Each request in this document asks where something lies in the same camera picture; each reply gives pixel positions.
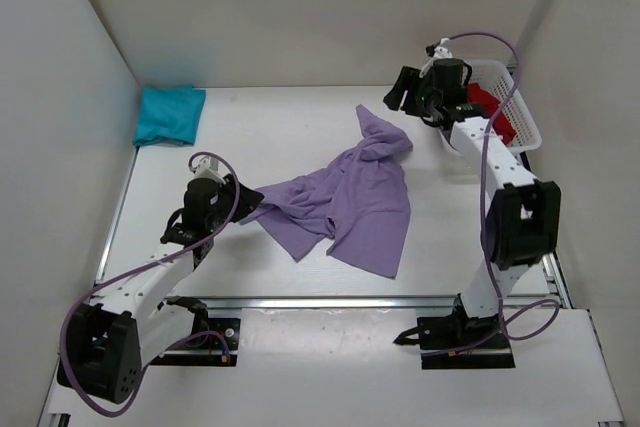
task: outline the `red cloth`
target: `red cloth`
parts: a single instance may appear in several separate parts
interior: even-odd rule
[[[479,84],[469,84],[467,86],[467,100],[469,102],[482,104],[484,108],[487,109],[487,113],[489,115],[493,115],[500,105],[500,101],[486,90],[482,90]],[[502,136],[502,142],[504,142],[504,145],[509,145],[516,136],[515,129],[504,114],[500,114],[493,123],[493,130],[495,130],[498,135]]]

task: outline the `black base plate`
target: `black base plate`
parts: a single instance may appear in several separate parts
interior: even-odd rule
[[[457,338],[450,328],[448,317],[420,317],[418,326],[420,334],[420,350],[437,351],[463,347],[475,342],[488,332],[474,332]],[[512,369],[516,366],[511,352],[509,340],[502,334],[496,334],[484,344],[468,352],[456,355],[425,355],[421,354],[422,369]]]
[[[194,342],[191,344],[182,345],[177,347],[176,351],[190,351],[188,354],[174,354],[166,353],[162,357],[156,357],[151,361],[151,365],[182,365],[182,366],[196,366],[196,367],[235,367],[238,363],[238,345],[240,343],[240,319],[226,318],[226,317],[209,317],[207,319],[209,323],[209,329],[218,332],[224,336],[227,346],[230,352],[236,352],[231,354],[226,361],[223,361],[222,355],[220,355],[220,349],[222,345],[216,337],[210,337],[209,339],[203,339],[202,342]],[[233,335],[227,337],[227,329],[233,330]]]

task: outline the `white table surface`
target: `white table surface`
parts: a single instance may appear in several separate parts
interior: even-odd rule
[[[549,311],[513,323],[522,335]],[[423,371],[391,343],[414,310],[242,314],[235,368],[150,367],[133,407],[99,417],[56,385],[46,411],[69,427],[597,427],[622,416],[585,311],[564,310],[513,345],[515,369]]]
[[[142,147],[111,247],[105,278],[140,265],[157,248],[192,178],[189,156],[215,152],[240,181],[260,187],[326,166],[361,138],[356,105],[404,129],[414,150],[401,159],[411,223],[398,276],[386,279],[325,255],[325,240],[295,263],[257,222],[230,225],[178,293],[216,297],[454,295],[481,257],[476,173],[419,119],[382,103],[389,87],[207,89],[196,145]],[[514,293],[546,294],[540,266]]]

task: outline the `wrinkled cloth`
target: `wrinkled cloth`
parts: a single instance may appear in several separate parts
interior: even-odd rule
[[[411,207],[404,171],[393,156],[413,144],[398,127],[356,107],[363,139],[326,168],[257,189],[262,204],[242,223],[257,220],[296,260],[323,238],[327,255],[395,277]]]
[[[163,141],[193,145],[206,95],[204,90],[190,85],[170,89],[145,87],[133,145]]]

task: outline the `white wall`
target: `white wall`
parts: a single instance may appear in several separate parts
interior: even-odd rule
[[[200,86],[392,83],[445,35],[517,39],[535,0],[97,0],[142,82]],[[457,44],[503,57],[492,42]]]
[[[35,425],[91,285],[138,87],[87,0],[0,0],[0,424]]]
[[[640,425],[639,31],[640,0],[556,0],[522,86],[543,138],[532,164],[563,190],[570,293],[591,309],[630,425]]]

